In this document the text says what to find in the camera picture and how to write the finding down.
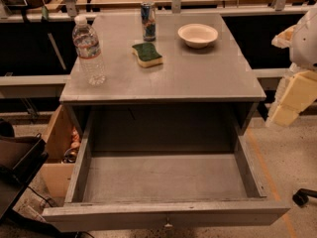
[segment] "green and yellow sponge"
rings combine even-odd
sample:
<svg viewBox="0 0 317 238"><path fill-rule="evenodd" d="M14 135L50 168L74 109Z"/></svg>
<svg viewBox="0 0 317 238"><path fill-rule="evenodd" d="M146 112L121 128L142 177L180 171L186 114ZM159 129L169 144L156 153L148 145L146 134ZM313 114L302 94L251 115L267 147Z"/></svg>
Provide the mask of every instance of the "green and yellow sponge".
<svg viewBox="0 0 317 238"><path fill-rule="evenodd" d="M151 67L162 63L162 56L152 43L135 44L132 46L132 52L138 57L138 63L142 67Z"/></svg>

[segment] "white bottle cap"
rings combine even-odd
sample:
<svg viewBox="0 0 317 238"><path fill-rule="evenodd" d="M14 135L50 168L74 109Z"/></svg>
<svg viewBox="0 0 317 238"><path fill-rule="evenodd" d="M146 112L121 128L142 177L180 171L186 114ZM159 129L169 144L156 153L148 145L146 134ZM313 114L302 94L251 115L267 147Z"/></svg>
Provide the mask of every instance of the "white bottle cap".
<svg viewBox="0 0 317 238"><path fill-rule="evenodd" d="M85 25L87 24L87 19L83 15L78 15L74 18L76 25Z"/></svg>

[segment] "chair wheel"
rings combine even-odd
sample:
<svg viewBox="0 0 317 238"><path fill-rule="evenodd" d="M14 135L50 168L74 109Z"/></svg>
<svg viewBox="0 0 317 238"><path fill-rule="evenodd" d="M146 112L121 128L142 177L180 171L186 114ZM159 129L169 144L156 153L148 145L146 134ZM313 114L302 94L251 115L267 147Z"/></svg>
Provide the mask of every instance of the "chair wheel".
<svg viewBox="0 0 317 238"><path fill-rule="evenodd" d="M299 206L303 206L305 203L308 202L308 196L303 194L303 193L299 193L297 192L294 196L293 196L293 201L299 205Z"/></svg>

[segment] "soda can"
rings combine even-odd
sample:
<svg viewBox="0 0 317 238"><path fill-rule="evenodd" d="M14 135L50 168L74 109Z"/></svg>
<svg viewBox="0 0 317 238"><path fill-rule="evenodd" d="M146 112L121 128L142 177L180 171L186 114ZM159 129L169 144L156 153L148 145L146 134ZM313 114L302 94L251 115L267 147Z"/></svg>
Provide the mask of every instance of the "soda can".
<svg viewBox="0 0 317 238"><path fill-rule="evenodd" d="M141 4L143 40L152 42L156 39L156 7L154 2Z"/></svg>

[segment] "concrete floor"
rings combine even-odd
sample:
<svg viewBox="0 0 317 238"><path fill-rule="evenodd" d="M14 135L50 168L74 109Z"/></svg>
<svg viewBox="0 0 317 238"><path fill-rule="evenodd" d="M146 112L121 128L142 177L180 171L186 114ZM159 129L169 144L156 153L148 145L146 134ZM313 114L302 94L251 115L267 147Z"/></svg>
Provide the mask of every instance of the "concrete floor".
<svg viewBox="0 0 317 238"><path fill-rule="evenodd" d="M292 196L300 188L317 189L317 112L303 115L294 124L281 132L271 131L264 126L262 118L253 118L245 138L253 157L253 162L268 199L282 200L290 205L290 210L271 226L253 227L212 227L164 230L123 230L91 231L96 238L267 238L267 237L315 237L317 233L317 199L310 198L299 207ZM17 136L35 135L46 129L46 120L36 124L28 121L15 125ZM40 175L31 186L39 193L47 194ZM16 204L15 209L25 216L32 216L33 210L41 212L40 200L28 189ZM10 221L0 226L0 237L47 236L21 230Z"/></svg>

